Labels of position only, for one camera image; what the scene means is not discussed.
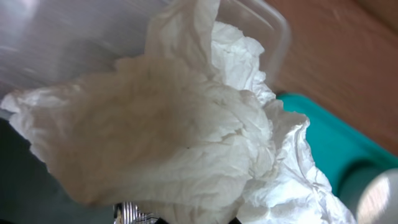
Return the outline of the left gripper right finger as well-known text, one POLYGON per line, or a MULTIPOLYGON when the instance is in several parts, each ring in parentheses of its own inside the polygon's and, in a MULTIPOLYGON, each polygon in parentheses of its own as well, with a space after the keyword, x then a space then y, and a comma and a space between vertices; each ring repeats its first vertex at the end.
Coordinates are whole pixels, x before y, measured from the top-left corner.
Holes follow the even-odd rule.
POLYGON ((234 218, 228 224, 242 224, 242 223, 237 218, 234 218))

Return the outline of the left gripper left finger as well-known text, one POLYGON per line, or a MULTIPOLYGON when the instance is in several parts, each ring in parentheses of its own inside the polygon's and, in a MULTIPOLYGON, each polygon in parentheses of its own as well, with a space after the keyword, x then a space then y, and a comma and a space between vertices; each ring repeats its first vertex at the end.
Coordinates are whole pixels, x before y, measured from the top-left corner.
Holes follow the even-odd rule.
POLYGON ((142 213, 133 202, 113 205, 114 224, 168 224, 154 213, 142 213))

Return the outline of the grey bowl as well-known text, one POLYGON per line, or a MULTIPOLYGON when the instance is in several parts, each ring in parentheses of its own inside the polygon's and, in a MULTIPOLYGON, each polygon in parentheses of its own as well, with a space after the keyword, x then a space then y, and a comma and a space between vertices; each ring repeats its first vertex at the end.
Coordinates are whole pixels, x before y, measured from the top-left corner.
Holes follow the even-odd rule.
POLYGON ((397 224, 397 169, 358 169, 345 178, 339 197, 358 224, 397 224))

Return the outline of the white napkin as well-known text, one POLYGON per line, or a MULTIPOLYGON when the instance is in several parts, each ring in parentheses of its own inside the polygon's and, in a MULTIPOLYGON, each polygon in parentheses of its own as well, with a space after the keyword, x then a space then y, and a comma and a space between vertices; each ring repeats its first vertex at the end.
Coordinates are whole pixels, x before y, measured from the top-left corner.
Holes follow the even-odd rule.
POLYGON ((174 1, 109 73, 7 94, 1 108, 67 194, 169 223, 354 223, 265 84, 261 45, 219 1, 174 1))

